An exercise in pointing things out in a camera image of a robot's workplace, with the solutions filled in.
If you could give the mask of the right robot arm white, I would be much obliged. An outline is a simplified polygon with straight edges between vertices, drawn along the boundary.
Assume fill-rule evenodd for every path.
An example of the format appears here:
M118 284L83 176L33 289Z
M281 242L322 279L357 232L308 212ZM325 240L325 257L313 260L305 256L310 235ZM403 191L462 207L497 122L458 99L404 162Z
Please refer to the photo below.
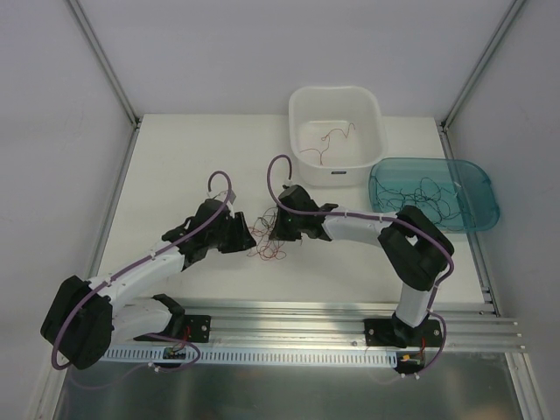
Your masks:
M332 203L318 206L300 185L286 185L273 200L277 213L270 238L274 241L295 242L306 235L384 251L402 288L391 319L374 329L374 340L390 347L416 346L439 282L454 270L454 247L424 213L415 206L397 213L356 213Z

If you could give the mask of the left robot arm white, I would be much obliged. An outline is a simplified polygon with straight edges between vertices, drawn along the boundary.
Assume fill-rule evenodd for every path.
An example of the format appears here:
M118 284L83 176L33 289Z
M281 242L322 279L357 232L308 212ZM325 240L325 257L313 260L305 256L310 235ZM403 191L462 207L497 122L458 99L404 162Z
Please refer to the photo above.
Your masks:
M252 249L256 241L242 212L217 199L206 199L195 215L162 235L146 256L112 275L62 282L40 328L52 345L51 363L66 358L67 367L93 366L113 343L133 339L180 340L189 333L183 307L160 293L136 299L154 284L190 268L215 249L222 254Z

